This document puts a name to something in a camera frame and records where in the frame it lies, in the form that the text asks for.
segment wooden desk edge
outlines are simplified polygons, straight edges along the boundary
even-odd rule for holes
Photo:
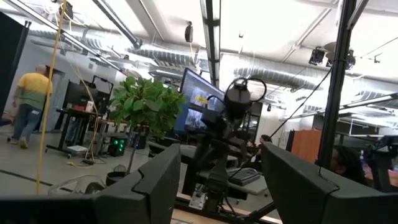
[[[177,193],[177,197],[183,198],[183,199],[187,199],[187,200],[191,200],[191,196],[184,195],[184,194],[181,194],[181,193]],[[231,209],[228,206],[226,206],[226,205],[224,205],[224,209],[227,210],[227,211],[231,211]],[[242,209],[239,209],[239,208],[234,208],[234,210],[235,210],[236,213],[238,213],[240,215],[249,215],[250,214],[250,212],[242,210]],[[267,221],[267,222],[273,222],[273,223],[277,223],[277,224],[282,224],[282,220],[279,220],[277,218],[271,218],[271,217],[268,217],[268,216],[263,216],[261,218],[261,220]]]

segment concrete floor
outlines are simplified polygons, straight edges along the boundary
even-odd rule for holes
[[[10,195],[33,195],[36,193],[35,182],[15,177],[13,175],[4,174],[2,170],[12,172],[36,179],[37,162],[39,158],[40,134],[32,134],[28,150],[21,150],[18,146],[8,144],[7,137],[12,133],[12,127],[5,126],[0,128],[0,196]],[[60,134],[46,134],[45,144],[58,145]],[[50,184],[59,184],[66,180],[81,175],[97,175],[103,180],[106,174],[111,172],[114,167],[122,164],[128,165],[130,150],[126,149],[126,154],[122,157],[110,157],[105,159],[106,164],[96,164],[95,166],[82,169],[67,165],[67,162],[80,164],[81,157],[73,157],[67,159],[66,156],[58,151],[49,150],[43,154],[42,178],[43,182]],[[132,163],[132,169],[135,170],[148,161],[148,149],[137,151]],[[183,177],[185,175],[186,165],[181,165],[180,187],[182,190]],[[47,194],[49,187],[40,185],[40,193]],[[264,194],[253,196],[249,195],[247,200],[241,200],[236,205],[236,200],[231,198],[229,201],[236,208],[248,211],[259,209],[272,201],[271,196],[265,197]],[[277,211],[269,214],[270,217],[279,218]]]

